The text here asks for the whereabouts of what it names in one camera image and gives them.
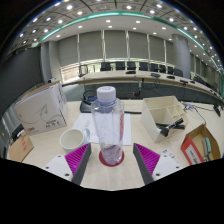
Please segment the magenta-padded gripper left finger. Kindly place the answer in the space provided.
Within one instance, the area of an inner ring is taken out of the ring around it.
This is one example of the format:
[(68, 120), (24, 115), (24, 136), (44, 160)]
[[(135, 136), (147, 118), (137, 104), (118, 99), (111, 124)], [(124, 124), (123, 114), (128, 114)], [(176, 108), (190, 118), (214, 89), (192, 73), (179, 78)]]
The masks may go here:
[(91, 155), (91, 144), (87, 143), (67, 155), (57, 155), (43, 169), (65, 180), (80, 185)]

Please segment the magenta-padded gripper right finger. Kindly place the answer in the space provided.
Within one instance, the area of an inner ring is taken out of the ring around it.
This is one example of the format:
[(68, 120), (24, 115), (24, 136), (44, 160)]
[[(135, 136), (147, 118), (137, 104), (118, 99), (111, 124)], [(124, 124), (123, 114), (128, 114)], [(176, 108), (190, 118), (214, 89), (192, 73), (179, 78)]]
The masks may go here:
[(182, 165), (169, 149), (157, 154), (145, 146), (134, 143), (133, 154), (145, 185), (182, 169)]

